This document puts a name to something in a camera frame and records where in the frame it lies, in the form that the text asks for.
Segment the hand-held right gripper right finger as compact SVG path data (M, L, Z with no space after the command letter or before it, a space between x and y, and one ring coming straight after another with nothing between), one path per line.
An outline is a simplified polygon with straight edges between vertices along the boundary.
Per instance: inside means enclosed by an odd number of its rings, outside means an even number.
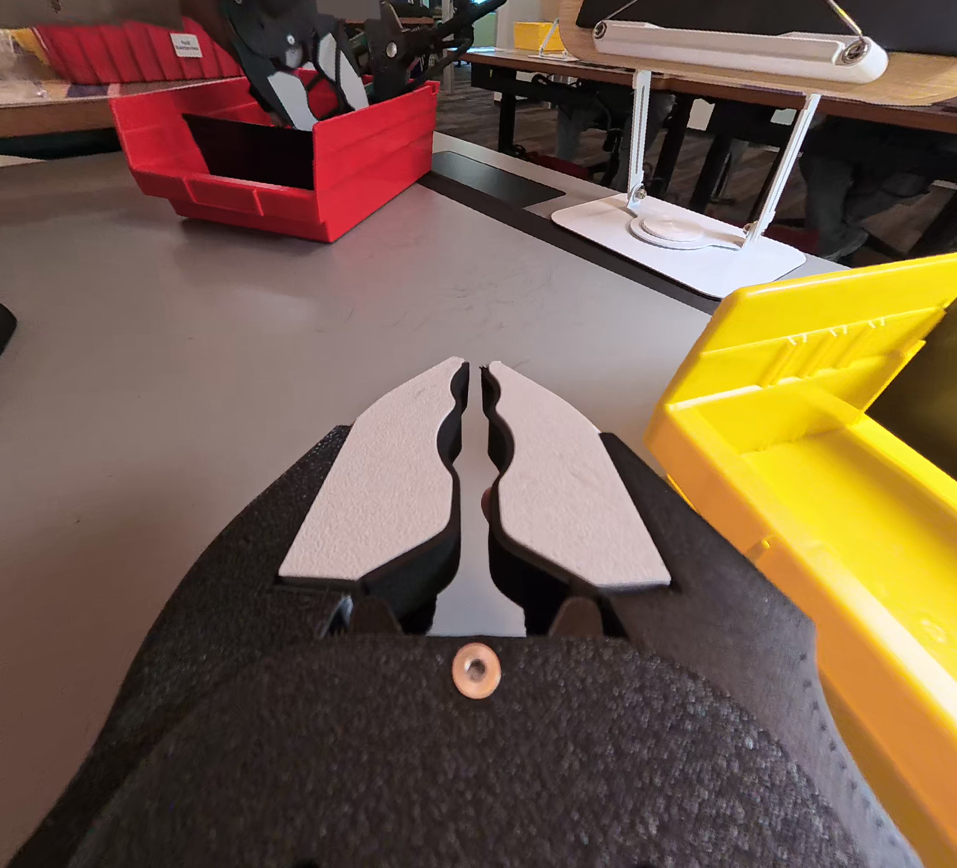
M670 587L670 574L603 434L579 410L502 362L481 370L488 455L489 572L547 633L570 598L600 619L618 595Z

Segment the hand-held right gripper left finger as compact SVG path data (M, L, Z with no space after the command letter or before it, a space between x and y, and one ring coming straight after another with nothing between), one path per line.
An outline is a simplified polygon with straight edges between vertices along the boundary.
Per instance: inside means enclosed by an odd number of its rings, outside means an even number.
M461 561L461 418L470 368L450 357L362 412L279 566L290 587L375 598L413 632L432 624Z

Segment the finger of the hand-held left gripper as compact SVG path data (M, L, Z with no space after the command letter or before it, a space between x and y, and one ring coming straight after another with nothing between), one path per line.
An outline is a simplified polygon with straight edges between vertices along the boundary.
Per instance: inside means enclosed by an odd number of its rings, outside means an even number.
M274 69L268 76L265 107L275 122L297 131L312 131L318 122L303 80L286 69Z
M347 37L331 31L314 43L314 68L331 85L341 112L367 109L369 96Z

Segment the red storage bin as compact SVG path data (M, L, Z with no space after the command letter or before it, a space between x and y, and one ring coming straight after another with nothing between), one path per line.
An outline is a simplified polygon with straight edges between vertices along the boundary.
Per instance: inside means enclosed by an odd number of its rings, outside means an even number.
M114 97L128 167L178 216L331 243L432 167L439 85L280 128L243 77Z

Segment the yellow storage bin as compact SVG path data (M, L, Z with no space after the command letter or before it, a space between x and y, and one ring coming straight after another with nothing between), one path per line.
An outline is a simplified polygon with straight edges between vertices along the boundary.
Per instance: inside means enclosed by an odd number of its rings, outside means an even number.
M742 288L645 443L816 624L858 766L927 866L955 866L955 254Z

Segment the wooden top office desk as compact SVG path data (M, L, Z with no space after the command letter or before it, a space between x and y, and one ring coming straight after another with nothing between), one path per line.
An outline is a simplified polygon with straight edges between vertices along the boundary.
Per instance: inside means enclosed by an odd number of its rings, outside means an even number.
M557 61L555 56L538 58L506 49L475 49L467 54L472 66L472 86L502 94L499 111L498 149L512 152L516 101L548 102L560 106L589 108L601 105L605 92L630 91L633 73L628 69L584 62ZM776 149L774 163L783 161L784 146L794 124L773 124L772 111L797 111L803 98L779 89L744 85L689 82L672 76L654 76L652 90L676 95L676 135L668 135L652 173L652 189L665 192L670 185L679 152L689 129L691 109L697 99L713 105L705 133L712 142L691 194L689 208L703 213L715 199L729 166L733 140L747 140ZM807 134L803 150L843 163L877 165L887 163L907 172L955 184L955 151L919 149L918 140L955 137L955 100L927 107L891 107L861 101L821 97L817 113L824 122L852 121L868 126L868 139L846 130Z

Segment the red ribbed bin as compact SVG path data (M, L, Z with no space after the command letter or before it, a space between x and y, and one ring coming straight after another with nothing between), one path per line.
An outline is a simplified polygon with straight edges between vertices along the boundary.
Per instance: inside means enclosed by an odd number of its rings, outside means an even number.
M54 71L77 85L176 83L243 76L195 21L181 31L142 22L40 25L33 29Z

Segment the small yellow box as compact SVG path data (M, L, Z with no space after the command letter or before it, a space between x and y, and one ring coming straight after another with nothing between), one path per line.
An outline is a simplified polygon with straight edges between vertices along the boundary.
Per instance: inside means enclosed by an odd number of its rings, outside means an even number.
M515 50L535 52L539 56L567 53L557 20L515 21L513 47Z

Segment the white tablet stand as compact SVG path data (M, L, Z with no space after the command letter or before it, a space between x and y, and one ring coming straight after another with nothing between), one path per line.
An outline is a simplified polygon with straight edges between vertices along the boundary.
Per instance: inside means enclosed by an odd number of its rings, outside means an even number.
M632 141L628 192L556 211L551 221L628 261L700 295L724 299L739 288L768 284L802 266L797 249L764 238L818 111L810 93L797 112L787 144L772 171L758 216L744 229L653 197L642 165L647 137L652 67L664 62L696 69L806 77L817 83L869 84L887 69L888 55L835 2L822 0L849 35L790 32L760 36L660 27L620 16L627 5L598 22L592 40L598 53L637 60L633 75Z

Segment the clear plastic bag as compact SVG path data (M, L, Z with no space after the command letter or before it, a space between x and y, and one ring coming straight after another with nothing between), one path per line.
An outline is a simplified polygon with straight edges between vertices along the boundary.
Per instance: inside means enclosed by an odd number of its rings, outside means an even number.
M30 29L1 29L1 103L18 104L48 96L42 47Z

